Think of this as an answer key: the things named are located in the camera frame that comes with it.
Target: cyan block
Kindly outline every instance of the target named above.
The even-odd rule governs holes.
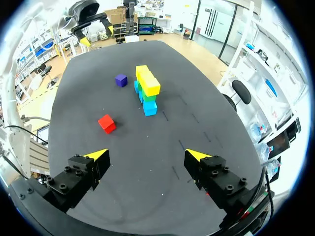
[[[142,91],[139,91],[139,99],[140,99],[140,102],[143,103]]]
[[[134,82],[134,90],[136,91],[136,94],[139,93],[139,89],[138,89],[138,81]]]
[[[146,117],[153,116],[157,114],[158,106],[155,101],[143,102],[143,111]]]

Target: red cube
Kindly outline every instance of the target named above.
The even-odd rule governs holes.
[[[108,134],[116,129],[116,125],[109,115],[105,115],[103,118],[99,119],[98,123]]]

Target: blue block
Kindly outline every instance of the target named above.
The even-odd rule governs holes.
[[[116,84],[120,87],[124,87],[128,84],[128,78],[127,75],[120,74],[115,77]]]
[[[134,82],[134,90],[136,91],[136,94],[139,93],[139,89],[138,89],[138,81]]]
[[[140,102],[143,103],[142,91],[139,91],[139,99],[140,99]]]
[[[153,116],[157,114],[158,106],[155,101],[143,102],[143,111],[146,117]]]

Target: glass door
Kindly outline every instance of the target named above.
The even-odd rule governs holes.
[[[193,40],[219,57],[235,7],[235,4],[223,0],[202,0]]]
[[[236,52],[236,48],[238,47],[241,41],[245,25],[247,22],[247,17],[248,9],[238,6],[236,9],[234,23],[228,36],[227,44],[221,56],[219,57],[225,64],[229,65],[230,62],[232,61],[232,58]],[[251,24],[245,43],[247,41],[252,42],[253,38],[255,37],[256,30],[257,30],[256,25]]]

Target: wooden floor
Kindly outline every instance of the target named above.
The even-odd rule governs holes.
[[[227,69],[227,66],[220,61],[216,56],[209,51],[199,46],[197,43],[191,40],[184,40],[182,36],[177,34],[156,34],[156,35],[141,35],[140,41],[146,40],[162,40],[170,47],[174,48],[184,57],[186,57],[191,63],[193,63],[214,85],[217,85],[222,78],[222,73]],[[98,41],[92,43],[92,47],[106,47],[116,44],[114,39],[108,39],[105,41]],[[76,47],[76,52],[81,53],[80,47]],[[70,51],[65,52],[66,60],[69,61],[72,56],[68,57]],[[46,66],[51,65],[52,69],[49,73],[51,78],[58,77],[59,80],[55,86],[47,89],[47,84],[50,78],[46,76],[41,83],[39,89],[32,91],[30,89],[31,98],[24,104],[18,106],[20,115],[26,117],[43,117],[50,119],[52,106],[56,96],[56,92],[62,79],[62,74],[65,70],[65,62],[61,57],[55,57],[51,61],[46,62]],[[23,84],[28,86],[31,79],[27,77]],[[48,124],[46,121],[32,119],[26,125],[32,125],[32,131],[36,131],[41,127]]]

